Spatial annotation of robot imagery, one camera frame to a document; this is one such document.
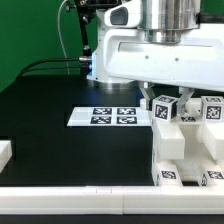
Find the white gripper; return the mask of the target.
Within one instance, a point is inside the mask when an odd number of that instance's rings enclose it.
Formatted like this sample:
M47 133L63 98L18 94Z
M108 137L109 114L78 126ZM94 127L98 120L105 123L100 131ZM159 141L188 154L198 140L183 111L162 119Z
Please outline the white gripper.
M106 82L144 81L141 109L155 98L152 83L180 86L178 114L194 88L224 92L224 15L203 13L200 0L130 0L100 20L95 73Z

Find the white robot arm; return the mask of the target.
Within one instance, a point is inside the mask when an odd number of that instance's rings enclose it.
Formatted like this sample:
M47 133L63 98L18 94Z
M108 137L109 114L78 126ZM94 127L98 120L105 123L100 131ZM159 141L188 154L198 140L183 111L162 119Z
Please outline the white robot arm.
M98 46L88 79L224 92L224 15L201 0L129 0L98 11Z

